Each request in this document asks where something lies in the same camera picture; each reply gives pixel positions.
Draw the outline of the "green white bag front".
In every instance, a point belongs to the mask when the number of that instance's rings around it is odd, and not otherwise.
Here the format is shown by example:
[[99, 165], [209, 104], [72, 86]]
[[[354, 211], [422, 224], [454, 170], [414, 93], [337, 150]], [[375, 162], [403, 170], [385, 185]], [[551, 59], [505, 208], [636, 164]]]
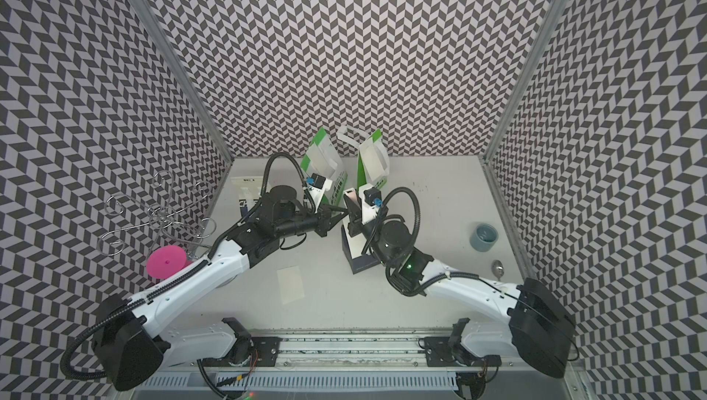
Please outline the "green white bag front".
[[348, 174], [344, 169], [342, 158], [324, 127], [320, 127], [314, 135], [300, 163], [300, 168], [307, 177], [317, 173], [331, 179], [333, 182], [333, 186], [326, 193], [321, 204], [338, 206], [342, 202], [342, 194], [344, 194]]

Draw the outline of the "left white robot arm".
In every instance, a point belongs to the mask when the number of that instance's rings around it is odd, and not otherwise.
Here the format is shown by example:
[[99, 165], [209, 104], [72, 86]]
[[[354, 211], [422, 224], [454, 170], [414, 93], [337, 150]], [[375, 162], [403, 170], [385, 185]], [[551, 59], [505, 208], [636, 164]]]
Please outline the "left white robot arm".
[[171, 364], [226, 357], [245, 339], [234, 320], [190, 333], [168, 329], [208, 293], [280, 250], [285, 238], [304, 238], [310, 232], [324, 237], [344, 219], [346, 209], [323, 200], [331, 179], [302, 168], [296, 173], [302, 190], [263, 186], [253, 208], [187, 268], [128, 299], [111, 296], [101, 302], [96, 323], [79, 333], [62, 355], [62, 374], [77, 381], [105, 378], [123, 392]]

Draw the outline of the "green white bag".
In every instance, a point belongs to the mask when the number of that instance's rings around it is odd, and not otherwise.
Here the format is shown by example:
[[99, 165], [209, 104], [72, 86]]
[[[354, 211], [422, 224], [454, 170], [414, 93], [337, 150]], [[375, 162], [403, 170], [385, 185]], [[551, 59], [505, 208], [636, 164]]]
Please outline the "green white bag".
[[382, 129], [369, 133], [342, 125], [336, 136], [339, 142], [357, 149], [356, 188], [371, 185], [382, 190], [390, 175], [390, 157]]
[[344, 169], [342, 158], [324, 127], [320, 127], [314, 135], [300, 163], [300, 168], [307, 177], [317, 173], [331, 179], [333, 182], [333, 186], [326, 193], [321, 204], [338, 206], [342, 202], [342, 194], [344, 194], [348, 174]]

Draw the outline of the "small pink stapler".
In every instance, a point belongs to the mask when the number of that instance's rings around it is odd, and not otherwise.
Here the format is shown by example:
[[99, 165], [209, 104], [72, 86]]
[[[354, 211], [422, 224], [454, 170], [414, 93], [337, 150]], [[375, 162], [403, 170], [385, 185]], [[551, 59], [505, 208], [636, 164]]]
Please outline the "small pink stapler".
[[362, 208], [356, 189], [348, 188], [348, 190], [344, 190], [342, 201], [348, 211], [349, 221], [351, 223], [360, 222], [362, 219]]

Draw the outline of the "navy cream Cheerful bag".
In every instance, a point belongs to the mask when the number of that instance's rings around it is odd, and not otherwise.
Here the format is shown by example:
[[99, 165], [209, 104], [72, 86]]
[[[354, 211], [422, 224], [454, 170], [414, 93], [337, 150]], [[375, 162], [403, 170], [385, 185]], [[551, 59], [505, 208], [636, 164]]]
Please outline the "navy cream Cheerful bag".
[[347, 225], [342, 226], [342, 252], [353, 275], [378, 267], [381, 262], [370, 252], [364, 252], [366, 238], [363, 234], [350, 236]]
[[262, 177], [230, 177], [230, 184], [236, 190], [241, 216], [245, 216], [258, 202], [263, 187]]

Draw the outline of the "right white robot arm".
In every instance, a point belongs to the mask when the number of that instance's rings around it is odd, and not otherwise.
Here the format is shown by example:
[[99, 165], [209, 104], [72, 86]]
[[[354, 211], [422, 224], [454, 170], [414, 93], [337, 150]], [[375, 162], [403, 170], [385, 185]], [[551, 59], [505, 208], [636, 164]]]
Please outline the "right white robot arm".
[[546, 376], [562, 379], [580, 350], [576, 319], [539, 280], [521, 284], [486, 280], [449, 267], [416, 247], [422, 212], [409, 188], [382, 195], [371, 185], [344, 193], [349, 226], [366, 240], [362, 250], [384, 268], [390, 286], [407, 298], [440, 297], [460, 302], [487, 322], [462, 318], [453, 326], [453, 358], [514, 357]]

